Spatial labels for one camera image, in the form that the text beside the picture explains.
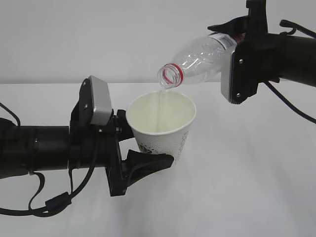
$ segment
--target paper cup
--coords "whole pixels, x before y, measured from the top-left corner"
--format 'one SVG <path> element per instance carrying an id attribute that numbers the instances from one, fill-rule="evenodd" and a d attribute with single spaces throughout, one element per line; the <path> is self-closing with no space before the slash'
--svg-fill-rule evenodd
<path id="1" fill-rule="evenodd" d="M 194 102 L 186 95 L 156 91 L 135 99 L 126 119 L 141 152 L 168 154 L 177 161 L 196 113 Z"/>

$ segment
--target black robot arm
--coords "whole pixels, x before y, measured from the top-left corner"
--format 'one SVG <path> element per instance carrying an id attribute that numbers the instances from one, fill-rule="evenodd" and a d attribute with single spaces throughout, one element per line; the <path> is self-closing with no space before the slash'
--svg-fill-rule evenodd
<path id="1" fill-rule="evenodd" d="M 133 137 L 125 111 L 114 114 L 107 83 L 93 76 L 81 85 L 70 126 L 15 126 L 1 119 L 0 179 L 44 170 L 89 168 L 89 172 L 80 190 L 49 200 L 42 212 L 32 212 L 30 207 L 29 212 L 0 208 L 0 214 L 45 217 L 59 213 L 85 186 L 94 167 L 105 168 L 110 195 L 121 196 L 138 180 L 172 165 L 172 156 L 132 150 L 122 160 L 119 142 Z"/>
<path id="2" fill-rule="evenodd" d="M 279 78 L 316 86 L 316 34 L 282 20 L 291 28 L 279 35 L 268 33 L 266 0 L 247 0 L 248 15 L 209 30 L 231 36 L 244 34 L 244 41 L 226 50 L 221 73 L 221 92 L 233 104 L 257 93 L 259 83 L 271 85 Z M 295 37 L 296 30 L 310 38 Z"/>

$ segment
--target black cable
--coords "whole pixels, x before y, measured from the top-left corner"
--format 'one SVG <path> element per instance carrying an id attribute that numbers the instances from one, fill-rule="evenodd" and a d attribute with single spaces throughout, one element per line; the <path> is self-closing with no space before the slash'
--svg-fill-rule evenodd
<path id="1" fill-rule="evenodd" d="M 70 179 L 70 193 L 72 193 L 74 191 L 73 169 L 68 170 L 68 175 Z"/>
<path id="2" fill-rule="evenodd" d="M 36 191 L 36 193 L 33 195 L 33 197 L 29 201 L 29 210 L 32 210 L 31 203 L 34 200 L 34 198 L 43 190 L 45 185 L 45 176 L 42 173 L 39 172 L 33 172 L 33 175 L 36 175 L 39 178 L 39 188 Z"/>
<path id="3" fill-rule="evenodd" d="M 287 36 L 292 36 L 293 34 L 296 33 L 296 28 L 293 28 L 290 32 L 281 32 L 280 35 L 287 35 Z"/>
<path id="4" fill-rule="evenodd" d="M 0 214 L 7 215 L 7 216 L 32 216 L 32 215 L 34 215 L 34 216 L 38 216 L 38 217 L 51 217 L 51 216 L 57 215 L 60 212 L 62 212 L 63 210 L 65 210 L 66 207 L 69 204 L 71 204 L 71 199 L 73 199 L 75 196 L 77 196 L 84 189 L 84 187 L 86 186 L 86 184 L 88 183 L 88 181 L 90 180 L 90 178 L 92 176 L 92 173 L 94 171 L 94 168 L 95 168 L 96 163 L 97 163 L 97 158 L 98 158 L 98 150 L 99 150 L 98 142 L 99 142 L 98 138 L 96 137 L 94 151 L 93 151 L 93 158 L 92 158 L 89 170 L 88 170 L 85 178 L 83 179 L 81 184 L 76 188 L 76 190 L 71 192 L 68 195 L 68 200 L 65 201 L 64 203 L 59 204 L 58 208 L 56 208 L 54 210 L 48 210 L 47 206 L 37 208 L 37 209 L 30 209 L 30 210 L 10 210 L 10 209 L 5 209 L 5 208 L 0 208 Z M 40 190 L 40 189 L 42 189 L 42 181 L 41 181 L 41 177 L 40 176 L 38 176 L 38 177 L 40 179 L 40 186 L 39 186 L 39 190 Z M 39 190 L 32 197 L 31 201 L 36 197 Z"/>
<path id="5" fill-rule="evenodd" d="M 291 21 L 288 21 L 288 20 L 281 20 L 280 22 L 280 26 L 282 27 L 287 27 L 287 28 L 293 28 L 293 29 L 297 29 L 298 31 L 316 39 L 316 33 L 299 25 L 299 24 L 296 24 L 294 22 L 291 22 Z"/>
<path id="6" fill-rule="evenodd" d="M 316 119 L 307 115 L 306 113 L 300 111 L 297 109 L 291 102 L 289 102 L 273 85 L 271 85 L 269 82 L 265 82 L 267 87 L 278 97 L 283 101 L 291 110 L 293 110 L 295 113 L 297 113 L 299 116 L 302 116 L 303 118 L 307 119 L 308 121 L 316 124 Z"/>
<path id="7" fill-rule="evenodd" d="M 99 143 L 99 140 L 98 140 L 98 138 L 96 138 L 95 147 L 94 147 L 94 151 L 93 151 L 93 158 L 92 158 L 89 170 L 88 170 L 85 178 L 83 179 L 82 183 L 76 188 L 76 190 L 74 190 L 69 195 L 70 198 L 74 198 L 75 196 L 77 196 L 84 189 L 84 187 L 88 183 L 89 179 L 91 178 L 92 173 L 93 173 L 94 168 L 95 168 L 96 163 L 97 163 L 97 159 L 98 159 L 98 152 L 99 152 L 99 144 L 98 143 Z"/>
<path id="8" fill-rule="evenodd" d="M 14 112 L 12 112 L 7 106 L 5 106 L 1 102 L 0 102 L 0 107 L 3 108 L 5 111 L 7 111 L 9 114 L 11 114 L 12 117 L 14 117 L 14 119 L 17 122 L 18 127 L 21 126 L 21 121 L 20 121 L 19 117 Z"/>

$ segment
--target white tabletop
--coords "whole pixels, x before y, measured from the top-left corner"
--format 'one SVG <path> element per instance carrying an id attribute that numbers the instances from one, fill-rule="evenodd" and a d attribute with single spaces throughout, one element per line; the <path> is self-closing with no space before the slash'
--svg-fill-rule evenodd
<path id="1" fill-rule="evenodd" d="M 68 125 L 79 84 L 0 85 L 0 101 L 22 125 Z M 315 88 L 277 85 L 295 105 L 316 117 Z M 114 109 L 126 109 L 154 83 L 110 84 Z M 103 168 L 61 214 L 0 216 L 6 237 L 311 237 L 316 233 L 316 125 L 289 110 L 264 85 L 231 105 L 219 83 L 182 86 L 197 117 L 179 162 L 110 197 Z M 0 111 L 0 116 L 10 115 Z M 122 155 L 137 150 L 121 143 Z M 75 185 L 86 169 L 75 171 Z M 48 171 L 34 206 L 69 190 L 67 171 Z M 0 206 L 26 209 L 37 177 L 0 180 Z"/>

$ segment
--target clear plastic bottle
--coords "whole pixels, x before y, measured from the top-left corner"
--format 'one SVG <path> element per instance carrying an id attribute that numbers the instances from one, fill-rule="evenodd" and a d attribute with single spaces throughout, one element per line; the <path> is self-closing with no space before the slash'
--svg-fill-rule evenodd
<path id="1" fill-rule="evenodd" d="M 243 35 L 230 37 L 213 33 L 198 38 L 182 47 L 170 63 L 158 71 L 158 79 L 164 89 L 181 84 L 212 81 L 221 71 L 221 56 L 232 45 L 243 40 Z"/>

